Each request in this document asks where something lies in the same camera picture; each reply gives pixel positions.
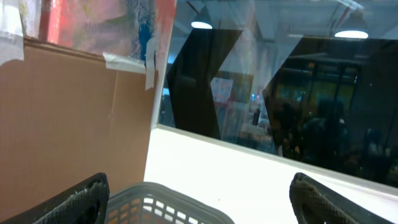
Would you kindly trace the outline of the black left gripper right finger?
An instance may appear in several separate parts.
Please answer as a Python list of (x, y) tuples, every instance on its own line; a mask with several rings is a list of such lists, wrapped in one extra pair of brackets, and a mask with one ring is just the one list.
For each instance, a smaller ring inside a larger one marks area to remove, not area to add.
[(289, 199), (299, 224), (392, 224), (301, 172), (290, 183)]

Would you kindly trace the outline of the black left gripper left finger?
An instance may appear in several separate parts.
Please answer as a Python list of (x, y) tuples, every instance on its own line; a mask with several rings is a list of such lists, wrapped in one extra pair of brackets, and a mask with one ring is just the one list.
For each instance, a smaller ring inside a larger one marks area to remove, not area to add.
[(108, 200), (107, 176), (99, 172), (1, 224), (103, 224)]

